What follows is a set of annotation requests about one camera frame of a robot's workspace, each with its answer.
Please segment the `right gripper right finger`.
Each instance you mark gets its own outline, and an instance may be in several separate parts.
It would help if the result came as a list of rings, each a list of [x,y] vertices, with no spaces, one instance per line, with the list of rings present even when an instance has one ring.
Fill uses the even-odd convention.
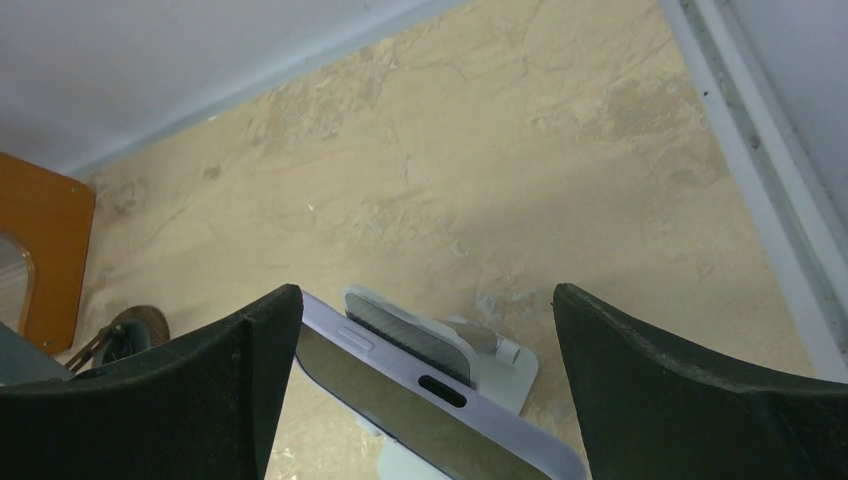
[[[595,479],[843,479],[847,387],[751,364],[570,283],[553,314]]]

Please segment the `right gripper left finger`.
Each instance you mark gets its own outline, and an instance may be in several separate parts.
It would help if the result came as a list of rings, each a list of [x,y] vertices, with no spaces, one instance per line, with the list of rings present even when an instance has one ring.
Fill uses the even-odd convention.
[[[163,345],[1,390],[5,479],[261,479],[302,323],[286,284]]]

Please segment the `white folding phone stand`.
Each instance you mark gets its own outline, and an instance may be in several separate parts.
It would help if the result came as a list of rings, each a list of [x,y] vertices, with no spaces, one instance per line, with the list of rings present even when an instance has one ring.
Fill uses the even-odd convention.
[[[469,391],[520,415],[539,363],[528,348],[461,316],[410,313],[362,287],[343,293],[355,330],[389,344],[367,361],[367,396],[352,403],[385,435],[382,479],[521,479],[526,462],[448,413],[470,407]]]

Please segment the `black phone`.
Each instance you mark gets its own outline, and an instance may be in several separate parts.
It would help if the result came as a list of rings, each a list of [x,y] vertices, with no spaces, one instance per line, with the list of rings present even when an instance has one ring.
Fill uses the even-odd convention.
[[[383,479],[582,479],[579,455],[521,415],[528,348],[454,316],[410,313],[361,288],[336,311],[303,298],[296,359],[385,443]]]

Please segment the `dark round phone stand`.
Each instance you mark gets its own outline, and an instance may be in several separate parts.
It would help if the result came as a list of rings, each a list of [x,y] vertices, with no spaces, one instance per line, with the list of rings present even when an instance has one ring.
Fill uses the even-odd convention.
[[[9,327],[1,327],[1,384],[68,380],[93,368],[162,345],[171,339],[164,314],[149,305],[130,307],[103,327],[66,363],[41,352]]]

